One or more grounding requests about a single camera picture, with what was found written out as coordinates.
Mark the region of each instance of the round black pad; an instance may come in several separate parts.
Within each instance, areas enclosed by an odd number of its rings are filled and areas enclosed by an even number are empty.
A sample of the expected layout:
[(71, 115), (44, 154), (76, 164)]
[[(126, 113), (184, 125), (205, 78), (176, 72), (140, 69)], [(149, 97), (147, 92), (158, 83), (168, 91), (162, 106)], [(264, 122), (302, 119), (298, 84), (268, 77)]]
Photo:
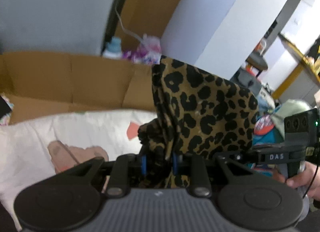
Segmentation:
[(218, 196), (222, 214), (232, 223), (254, 231), (292, 226), (302, 213), (302, 199), (286, 185), (226, 185)]
[(100, 195), (90, 185), (33, 185), (14, 202), (21, 225), (35, 231), (76, 228), (91, 219), (99, 206)]

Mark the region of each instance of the cable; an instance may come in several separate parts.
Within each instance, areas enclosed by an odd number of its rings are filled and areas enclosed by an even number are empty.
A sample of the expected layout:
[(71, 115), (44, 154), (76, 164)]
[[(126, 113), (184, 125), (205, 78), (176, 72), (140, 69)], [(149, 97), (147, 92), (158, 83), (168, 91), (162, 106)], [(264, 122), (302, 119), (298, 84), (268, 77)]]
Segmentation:
[(138, 41), (140, 41), (140, 42), (143, 44), (143, 39), (142, 39), (138, 34), (132, 32), (132, 31), (130, 31), (130, 30), (127, 30), (127, 29), (123, 26), (122, 20), (121, 20), (121, 17), (120, 17), (120, 14), (119, 14), (118, 11), (117, 11), (117, 4), (115, 5), (115, 11), (116, 11), (116, 15), (117, 15), (117, 17), (118, 17), (118, 19), (119, 19), (121, 28), (122, 28), (122, 30), (124, 31), (124, 33), (126, 33), (126, 34), (134, 37), (135, 39), (137, 39)]
[(310, 188), (311, 188), (311, 186), (312, 186), (313, 182), (315, 181), (315, 178), (316, 178), (316, 176), (317, 176), (317, 172), (318, 172), (318, 169), (319, 169), (319, 165), (320, 165), (320, 152), (319, 152), (319, 146), (318, 146), (318, 150), (317, 150), (317, 168), (316, 168), (316, 172), (315, 172), (315, 174), (313, 175), (313, 178), (312, 178), (312, 180), (311, 180), (311, 182), (310, 182), (309, 187), (307, 188), (306, 192), (304, 193), (304, 195), (303, 195), (303, 197), (302, 197), (303, 199), (306, 197), (306, 195), (308, 194), (308, 192), (309, 192), (309, 190), (310, 190)]

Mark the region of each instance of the plastic bottle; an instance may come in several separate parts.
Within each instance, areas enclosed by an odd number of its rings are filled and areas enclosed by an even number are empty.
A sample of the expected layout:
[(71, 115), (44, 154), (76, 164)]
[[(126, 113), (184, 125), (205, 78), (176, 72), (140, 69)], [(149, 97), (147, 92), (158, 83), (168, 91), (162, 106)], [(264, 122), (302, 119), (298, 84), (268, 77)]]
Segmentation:
[(113, 36), (111, 41), (107, 43), (107, 47), (102, 53), (102, 56), (110, 59), (122, 58), (121, 39)]
[(255, 51), (257, 51), (260, 55), (264, 52), (267, 47), (267, 40), (262, 38), (258, 45), (255, 47)]

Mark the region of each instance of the black cable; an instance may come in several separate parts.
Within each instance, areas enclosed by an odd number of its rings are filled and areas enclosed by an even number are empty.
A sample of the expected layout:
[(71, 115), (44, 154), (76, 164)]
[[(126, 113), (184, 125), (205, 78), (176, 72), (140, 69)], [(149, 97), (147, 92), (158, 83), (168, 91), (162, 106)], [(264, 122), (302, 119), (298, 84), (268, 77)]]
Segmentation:
[(311, 186), (312, 186), (313, 182), (315, 181), (315, 178), (316, 178), (316, 176), (317, 176), (317, 172), (318, 172), (318, 169), (319, 169), (319, 165), (320, 165), (320, 152), (319, 152), (319, 146), (318, 146), (318, 150), (317, 150), (317, 168), (316, 168), (316, 172), (315, 172), (315, 174), (313, 175), (313, 178), (312, 178), (312, 180), (311, 180), (311, 182), (310, 182), (309, 187), (307, 188), (306, 192), (304, 193), (304, 195), (303, 195), (303, 197), (302, 197), (303, 199), (306, 197), (306, 195), (308, 194), (308, 192), (309, 192), (309, 190), (310, 190), (310, 188), (311, 188)]

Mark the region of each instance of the cardboard box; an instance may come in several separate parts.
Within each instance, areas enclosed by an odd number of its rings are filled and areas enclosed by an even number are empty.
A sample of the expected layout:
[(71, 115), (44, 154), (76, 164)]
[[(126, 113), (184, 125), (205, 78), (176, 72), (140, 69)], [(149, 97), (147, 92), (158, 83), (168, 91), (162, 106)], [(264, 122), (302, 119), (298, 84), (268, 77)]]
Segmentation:
[(0, 55), (0, 93), (14, 104), (10, 124), (88, 110), (155, 111), (150, 66), (95, 56), (5, 53)]

